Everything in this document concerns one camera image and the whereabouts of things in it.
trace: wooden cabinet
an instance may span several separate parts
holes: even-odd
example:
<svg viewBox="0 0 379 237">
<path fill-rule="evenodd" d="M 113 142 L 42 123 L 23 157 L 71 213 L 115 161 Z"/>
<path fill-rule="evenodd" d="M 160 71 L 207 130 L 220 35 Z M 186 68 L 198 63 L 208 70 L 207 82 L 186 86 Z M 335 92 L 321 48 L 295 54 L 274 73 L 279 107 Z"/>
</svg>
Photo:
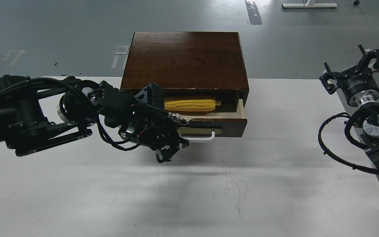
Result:
<svg viewBox="0 0 379 237">
<path fill-rule="evenodd" d="M 211 112 L 178 112 L 189 123 L 182 135 L 241 137 L 248 79 L 235 32 L 135 32 L 121 90 L 136 94 L 156 83 L 165 96 L 214 95 Z"/>
</svg>

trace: wooden drawer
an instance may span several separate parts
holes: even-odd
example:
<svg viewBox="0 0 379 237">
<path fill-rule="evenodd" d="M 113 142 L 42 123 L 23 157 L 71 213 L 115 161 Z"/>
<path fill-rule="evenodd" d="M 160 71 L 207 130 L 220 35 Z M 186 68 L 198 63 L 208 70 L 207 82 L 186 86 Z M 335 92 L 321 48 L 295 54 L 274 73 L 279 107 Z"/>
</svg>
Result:
<svg viewBox="0 0 379 237">
<path fill-rule="evenodd" d="M 136 94 L 156 83 L 171 95 L 214 95 L 212 112 L 178 112 L 188 120 L 182 135 L 242 137 L 249 87 L 235 32 L 135 32 L 121 90 Z"/>
</svg>

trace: cable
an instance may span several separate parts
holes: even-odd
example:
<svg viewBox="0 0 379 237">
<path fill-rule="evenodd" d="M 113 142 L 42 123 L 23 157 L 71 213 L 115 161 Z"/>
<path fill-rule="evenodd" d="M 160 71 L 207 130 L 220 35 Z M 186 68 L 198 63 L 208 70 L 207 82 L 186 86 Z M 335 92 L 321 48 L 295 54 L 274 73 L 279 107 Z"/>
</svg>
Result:
<svg viewBox="0 0 379 237">
<path fill-rule="evenodd" d="M 356 141 L 352 135 L 350 134 L 350 130 L 352 129 L 353 124 L 358 120 L 359 117 L 361 117 L 363 114 L 367 114 L 368 116 L 374 117 L 375 120 L 377 120 L 378 113 L 372 109 L 369 108 L 363 108 L 361 107 L 359 110 L 355 111 L 352 116 L 349 118 L 349 120 L 346 123 L 346 127 L 344 128 L 344 135 L 349 140 L 349 142 L 356 147 L 359 147 L 361 149 L 368 149 L 369 147 L 365 144 L 360 143 L 359 141 Z"/>
<path fill-rule="evenodd" d="M 112 138 L 109 136 L 109 134 L 106 132 L 106 130 L 102 126 L 99 117 L 96 117 L 96 124 L 97 124 L 97 128 L 99 130 L 99 135 L 102 138 L 102 140 L 111 144 L 112 147 L 114 147 L 118 150 L 123 150 L 123 151 L 134 150 L 135 148 L 137 148 L 141 145 L 141 143 L 138 143 L 132 147 L 128 147 L 128 148 L 122 147 L 122 146 L 117 144 L 117 143 L 121 143 L 121 142 L 115 142 L 112 140 Z"/>
<path fill-rule="evenodd" d="M 324 129 L 324 127 L 329 124 L 333 119 L 336 119 L 336 118 L 349 118 L 350 119 L 350 116 L 349 114 L 343 112 L 343 113 L 339 113 L 339 114 L 336 114 L 332 117 L 329 117 L 328 119 L 326 119 L 322 125 L 320 126 L 320 129 L 318 131 L 318 143 L 320 144 L 320 147 L 322 148 L 322 150 L 324 151 L 324 154 L 325 155 L 328 155 L 329 157 L 331 157 L 332 159 L 334 159 L 335 161 L 337 162 L 340 162 L 342 163 L 343 165 L 347 165 L 349 167 L 352 167 L 354 170 L 359 170 L 359 171 L 363 171 L 363 172 L 366 172 L 366 173 L 369 173 L 369 174 L 376 174 L 376 175 L 379 175 L 379 170 L 377 169 L 374 169 L 374 168 L 369 168 L 369 167 L 366 167 L 366 166 L 362 166 L 362 165 L 356 165 L 354 163 L 350 163 L 350 162 L 347 162 L 346 160 L 343 160 L 342 158 L 338 157 L 336 154 L 334 154 L 333 152 L 331 152 L 328 147 L 325 146 L 324 142 L 322 141 L 322 137 L 321 137 L 321 134 L 322 134 L 322 130 Z"/>
</svg>

